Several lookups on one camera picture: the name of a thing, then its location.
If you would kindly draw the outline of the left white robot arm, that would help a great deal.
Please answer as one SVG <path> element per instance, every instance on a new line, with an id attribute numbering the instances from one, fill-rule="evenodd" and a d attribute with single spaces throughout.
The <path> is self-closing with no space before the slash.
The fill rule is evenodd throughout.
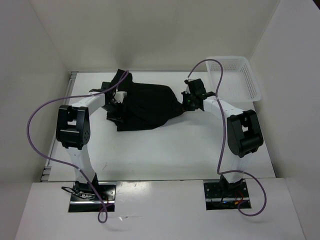
<path id="1" fill-rule="evenodd" d="M 58 109 L 56 139 L 66 149 L 71 164 L 75 166 L 75 183 L 68 192 L 81 199 L 94 200 L 101 189 L 88 151 L 90 116 L 101 108 L 113 113 L 127 96 L 117 87 L 106 92 L 110 87 L 110 82 L 103 82 L 100 89 L 92 89 L 79 101 L 61 105 Z"/>

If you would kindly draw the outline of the black shorts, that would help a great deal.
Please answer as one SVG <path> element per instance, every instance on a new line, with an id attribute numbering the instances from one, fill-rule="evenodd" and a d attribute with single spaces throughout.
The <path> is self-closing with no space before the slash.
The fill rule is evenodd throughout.
<path id="1" fill-rule="evenodd" d="M 123 122 L 114 122 L 118 132 L 153 130 L 184 113 L 182 103 L 169 86 L 135 83 L 129 73 L 117 90 L 127 92 L 123 100 Z M 115 94 L 115 90 L 106 93 Z"/>

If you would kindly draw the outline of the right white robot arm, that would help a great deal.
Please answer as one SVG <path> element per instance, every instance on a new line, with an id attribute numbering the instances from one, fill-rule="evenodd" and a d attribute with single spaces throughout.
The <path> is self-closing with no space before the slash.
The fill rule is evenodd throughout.
<path id="1" fill-rule="evenodd" d="M 203 81 L 186 79 L 186 90 L 182 94 L 185 111 L 202 110 L 222 121 L 222 145 L 217 164 L 220 175 L 219 191 L 230 197 L 241 186 L 248 159 L 264 143 L 257 114 L 254 110 L 243 110 L 220 99 L 212 91 L 207 92 Z M 226 148 L 237 159 L 226 170 L 221 170 Z"/>

